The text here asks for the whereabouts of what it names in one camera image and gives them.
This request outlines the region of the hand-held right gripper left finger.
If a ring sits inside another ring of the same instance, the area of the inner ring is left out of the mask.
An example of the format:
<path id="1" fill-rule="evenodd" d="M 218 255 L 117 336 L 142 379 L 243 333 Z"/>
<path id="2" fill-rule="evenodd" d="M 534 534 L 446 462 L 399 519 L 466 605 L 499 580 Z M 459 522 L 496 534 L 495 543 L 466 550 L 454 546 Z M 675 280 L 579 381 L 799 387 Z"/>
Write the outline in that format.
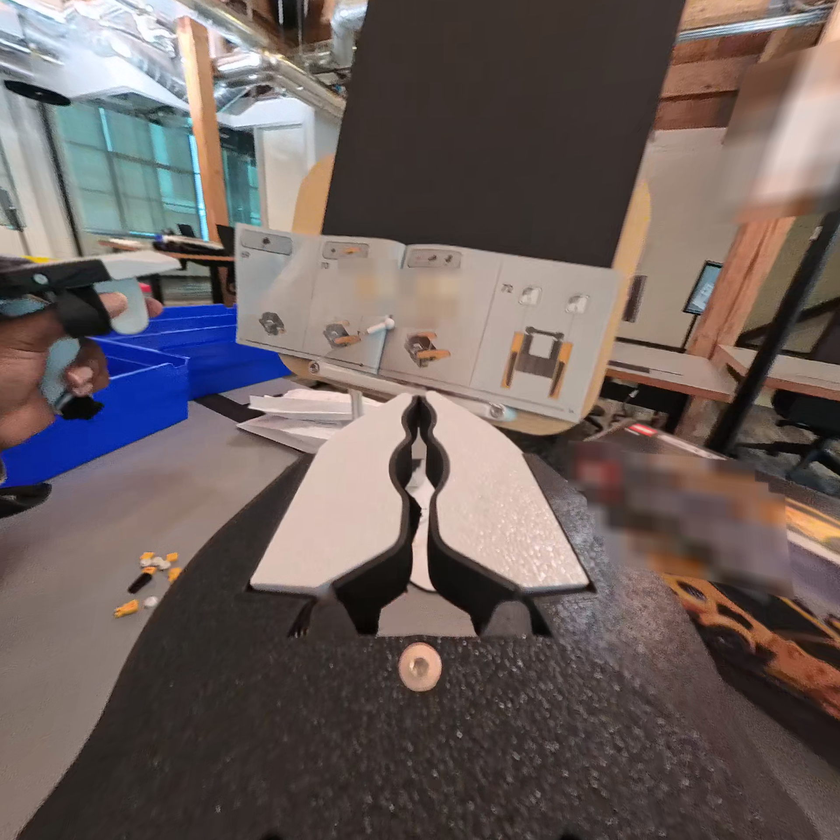
<path id="1" fill-rule="evenodd" d="M 406 491 L 422 399 L 398 395 L 350 422 L 313 456 L 250 578 L 256 592 L 341 604 L 376 635 L 413 570 L 418 521 Z"/>

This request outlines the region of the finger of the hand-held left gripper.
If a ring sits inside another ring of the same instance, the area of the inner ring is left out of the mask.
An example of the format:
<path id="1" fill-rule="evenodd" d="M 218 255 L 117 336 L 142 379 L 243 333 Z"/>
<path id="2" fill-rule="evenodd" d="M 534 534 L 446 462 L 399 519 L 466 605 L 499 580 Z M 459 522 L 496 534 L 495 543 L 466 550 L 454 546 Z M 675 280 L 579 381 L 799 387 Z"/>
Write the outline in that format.
<path id="1" fill-rule="evenodd" d="M 129 280 L 179 270 L 180 260 L 160 251 L 121 251 L 100 255 L 111 280 Z"/>

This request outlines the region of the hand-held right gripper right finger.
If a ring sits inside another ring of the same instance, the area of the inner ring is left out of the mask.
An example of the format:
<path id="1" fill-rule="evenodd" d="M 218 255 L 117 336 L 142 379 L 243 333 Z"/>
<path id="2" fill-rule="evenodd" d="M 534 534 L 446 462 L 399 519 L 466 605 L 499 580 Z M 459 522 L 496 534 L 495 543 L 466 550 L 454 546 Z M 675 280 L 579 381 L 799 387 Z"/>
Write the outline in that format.
<path id="1" fill-rule="evenodd" d="M 477 635 L 550 635 L 539 601 L 591 579 L 522 451 L 447 397 L 423 398 L 427 573 Z"/>

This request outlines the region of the white page holder clip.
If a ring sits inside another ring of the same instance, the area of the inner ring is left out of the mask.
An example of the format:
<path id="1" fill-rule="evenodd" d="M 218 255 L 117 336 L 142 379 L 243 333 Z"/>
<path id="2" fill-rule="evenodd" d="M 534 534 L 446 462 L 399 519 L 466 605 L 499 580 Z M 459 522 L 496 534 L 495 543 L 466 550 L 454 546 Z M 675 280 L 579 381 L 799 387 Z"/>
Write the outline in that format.
<path id="1" fill-rule="evenodd" d="M 385 340 L 395 327 L 391 317 L 332 320 L 322 330 L 327 343 L 324 356 L 336 363 L 377 371 Z"/>

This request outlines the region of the pile of small lego pieces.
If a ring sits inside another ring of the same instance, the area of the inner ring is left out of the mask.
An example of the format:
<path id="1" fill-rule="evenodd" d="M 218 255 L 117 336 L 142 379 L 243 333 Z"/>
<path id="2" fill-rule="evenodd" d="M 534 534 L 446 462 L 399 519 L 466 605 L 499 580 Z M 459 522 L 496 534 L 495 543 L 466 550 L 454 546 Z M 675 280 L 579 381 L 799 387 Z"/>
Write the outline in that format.
<path id="1" fill-rule="evenodd" d="M 182 573 L 178 552 L 146 552 L 140 556 L 139 564 L 140 571 L 129 584 L 125 599 L 112 611 L 115 619 L 154 611 Z"/>

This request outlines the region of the lego instruction booklet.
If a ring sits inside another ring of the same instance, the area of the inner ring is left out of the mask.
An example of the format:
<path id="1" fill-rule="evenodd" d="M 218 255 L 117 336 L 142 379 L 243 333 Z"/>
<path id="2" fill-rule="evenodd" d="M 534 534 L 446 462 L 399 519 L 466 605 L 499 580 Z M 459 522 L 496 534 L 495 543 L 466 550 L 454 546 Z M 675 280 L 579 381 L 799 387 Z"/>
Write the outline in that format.
<path id="1" fill-rule="evenodd" d="M 576 424 L 594 401 L 614 269 L 446 245 L 238 225 L 237 341 L 364 392 L 437 391 L 497 423 Z M 391 317 L 380 366 L 323 354 L 332 320 Z"/>

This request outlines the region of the lego set box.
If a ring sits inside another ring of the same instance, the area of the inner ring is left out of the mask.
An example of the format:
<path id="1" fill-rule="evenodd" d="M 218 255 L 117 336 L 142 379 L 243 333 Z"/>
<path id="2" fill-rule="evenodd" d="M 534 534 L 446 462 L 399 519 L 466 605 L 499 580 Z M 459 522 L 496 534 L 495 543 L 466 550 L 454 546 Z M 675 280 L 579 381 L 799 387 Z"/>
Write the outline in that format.
<path id="1" fill-rule="evenodd" d="M 662 577 L 732 680 L 838 724 L 838 500 L 634 422 L 573 444 L 569 471 L 609 550 Z"/>

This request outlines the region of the wooden background desk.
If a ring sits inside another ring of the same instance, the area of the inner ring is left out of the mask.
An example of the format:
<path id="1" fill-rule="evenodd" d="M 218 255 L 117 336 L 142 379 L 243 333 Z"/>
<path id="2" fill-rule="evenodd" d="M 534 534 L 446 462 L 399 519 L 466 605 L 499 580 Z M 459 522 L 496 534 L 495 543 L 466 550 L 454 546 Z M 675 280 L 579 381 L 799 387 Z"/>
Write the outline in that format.
<path id="1" fill-rule="evenodd" d="M 115 251 L 139 252 L 153 250 L 172 256 L 180 261 L 195 261 L 199 263 L 221 263 L 232 265 L 235 257 L 219 242 L 185 236 L 165 230 L 151 235 L 118 235 L 97 234 L 98 245 Z"/>

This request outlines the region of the blue plastic bin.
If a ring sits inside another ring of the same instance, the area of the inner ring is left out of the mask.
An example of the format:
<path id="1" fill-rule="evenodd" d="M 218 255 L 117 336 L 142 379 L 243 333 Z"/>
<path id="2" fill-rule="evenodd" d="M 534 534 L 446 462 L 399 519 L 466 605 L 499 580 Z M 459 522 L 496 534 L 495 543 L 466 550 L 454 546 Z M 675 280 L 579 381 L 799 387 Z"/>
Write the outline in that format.
<path id="1" fill-rule="evenodd" d="M 181 355 L 111 339 L 99 341 L 110 383 L 94 395 L 89 420 L 59 417 L 45 431 L 3 453 L 9 486 L 48 481 L 188 417 L 188 361 Z"/>
<path id="2" fill-rule="evenodd" d="M 161 313 L 150 320 L 148 331 L 163 332 L 177 330 L 235 327 L 237 308 L 224 304 L 202 304 L 195 306 L 164 307 Z"/>
<path id="3" fill-rule="evenodd" d="M 107 350 L 131 348 L 183 360 L 191 401 L 290 374 L 278 354 L 238 343 L 228 315 L 155 318 L 143 332 L 113 332 L 100 342 Z"/>

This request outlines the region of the white paper bags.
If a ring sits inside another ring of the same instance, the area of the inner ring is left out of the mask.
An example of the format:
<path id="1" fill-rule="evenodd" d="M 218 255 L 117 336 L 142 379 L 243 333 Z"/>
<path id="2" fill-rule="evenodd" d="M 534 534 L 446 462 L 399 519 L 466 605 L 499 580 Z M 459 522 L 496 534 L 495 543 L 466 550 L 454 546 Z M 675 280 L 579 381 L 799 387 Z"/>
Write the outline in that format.
<path id="1" fill-rule="evenodd" d="M 316 453 L 354 420 L 348 393 L 293 388 L 281 395 L 252 395 L 248 407 L 258 416 L 238 423 L 248 434 Z"/>

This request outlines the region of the black ceiling lamp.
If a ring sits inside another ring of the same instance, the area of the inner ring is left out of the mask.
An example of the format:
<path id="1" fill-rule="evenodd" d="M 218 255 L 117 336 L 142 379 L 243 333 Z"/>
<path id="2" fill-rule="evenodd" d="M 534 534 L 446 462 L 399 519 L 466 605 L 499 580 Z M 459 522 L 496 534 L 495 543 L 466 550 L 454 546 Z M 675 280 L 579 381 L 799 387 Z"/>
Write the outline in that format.
<path id="1" fill-rule="evenodd" d="M 3 86 L 14 95 L 38 104 L 58 108 L 66 108 L 71 105 L 71 100 L 64 94 L 38 86 L 28 81 L 5 79 L 3 81 Z"/>

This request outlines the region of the black office chair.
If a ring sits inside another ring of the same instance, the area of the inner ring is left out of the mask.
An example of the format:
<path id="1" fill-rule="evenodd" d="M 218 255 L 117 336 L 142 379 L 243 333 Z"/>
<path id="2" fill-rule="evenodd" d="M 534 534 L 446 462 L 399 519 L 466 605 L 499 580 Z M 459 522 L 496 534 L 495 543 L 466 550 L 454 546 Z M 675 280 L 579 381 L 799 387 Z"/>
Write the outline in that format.
<path id="1" fill-rule="evenodd" d="M 825 397 L 777 390 L 771 405 L 779 416 L 778 427 L 796 427 L 812 433 L 809 444 L 773 443 L 768 452 L 772 455 L 797 455 L 790 477 L 803 476 L 814 465 L 823 466 L 839 476 L 839 457 L 833 446 L 839 441 L 839 402 Z"/>

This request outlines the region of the wooden diagonal brace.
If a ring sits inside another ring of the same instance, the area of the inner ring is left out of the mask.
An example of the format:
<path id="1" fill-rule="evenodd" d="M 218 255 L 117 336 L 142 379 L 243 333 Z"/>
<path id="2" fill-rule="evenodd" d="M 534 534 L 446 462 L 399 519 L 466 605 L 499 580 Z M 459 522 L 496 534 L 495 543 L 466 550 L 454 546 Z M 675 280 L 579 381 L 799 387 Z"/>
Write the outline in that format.
<path id="1" fill-rule="evenodd" d="M 731 244 L 687 353 L 712 359 L 719 345 L 733 345 L 744 330 L 795 218 L 743 224 Z"/>

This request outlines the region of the black metal pole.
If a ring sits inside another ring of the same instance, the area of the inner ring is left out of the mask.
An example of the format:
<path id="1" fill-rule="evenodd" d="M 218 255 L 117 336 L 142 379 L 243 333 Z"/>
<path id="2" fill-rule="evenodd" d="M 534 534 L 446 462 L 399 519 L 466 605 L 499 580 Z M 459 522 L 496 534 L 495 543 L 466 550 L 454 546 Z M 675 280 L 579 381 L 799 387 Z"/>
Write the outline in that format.
<path id="1" fill-rule="evenodd" d="M 711 429 L 706 447 L 720 455 L 729 455 L 744 421 L 759 397 L 779 353 L 784 348 L 804 305 L 826 268 L 837 244 L 839 211 L 827 213 L 801 260 L 797 271 L 775 313 L 763 343 L 753 357 L 746 374 L 725 411 Z"/>

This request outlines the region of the wooden post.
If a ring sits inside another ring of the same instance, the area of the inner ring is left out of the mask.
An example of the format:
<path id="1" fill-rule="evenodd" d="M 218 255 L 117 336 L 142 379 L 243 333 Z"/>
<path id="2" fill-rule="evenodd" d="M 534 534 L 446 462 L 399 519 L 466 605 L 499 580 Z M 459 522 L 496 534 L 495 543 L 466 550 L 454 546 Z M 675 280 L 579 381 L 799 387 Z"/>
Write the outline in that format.
<path id="1" fill-rule="evenodd" d="M 208 235 L 219 242 L 218 226 L 228 226 L 228 202 L 208 33 L 204 26 L 187 16 L 177 19 L 176 33 L 196 142 Z"/>

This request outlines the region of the silver ceiling duct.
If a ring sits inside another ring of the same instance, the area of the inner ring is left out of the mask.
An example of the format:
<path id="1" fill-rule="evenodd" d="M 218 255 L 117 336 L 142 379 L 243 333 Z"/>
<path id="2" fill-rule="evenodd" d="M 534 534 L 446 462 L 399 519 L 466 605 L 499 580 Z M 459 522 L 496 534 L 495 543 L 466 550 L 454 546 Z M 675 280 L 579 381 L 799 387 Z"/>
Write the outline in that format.
<path id="1" fill-rule="evenodd" d="M 277 2 L 275 22 L 257 2 L 218 5 L 213 27 L 234 49 L 213 60 L 217 94 L 273 91 L 340 121 L 367 2 Z"/>

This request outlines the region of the wall screen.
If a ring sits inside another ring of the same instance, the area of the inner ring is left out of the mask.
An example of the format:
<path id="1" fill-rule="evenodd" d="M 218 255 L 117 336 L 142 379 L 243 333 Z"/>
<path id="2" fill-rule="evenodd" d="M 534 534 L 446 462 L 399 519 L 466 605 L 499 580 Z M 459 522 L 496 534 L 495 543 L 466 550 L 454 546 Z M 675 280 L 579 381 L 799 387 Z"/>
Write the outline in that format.
<path id="1" fill-rule="evenodd" d="M 717 284 L 722 263 L 707 260 L 701 268 L 697 279 L 691 288 L 683 307 L 683 312 L 694 317 L 699 317 L 707 308 L 711 294 Z"/>

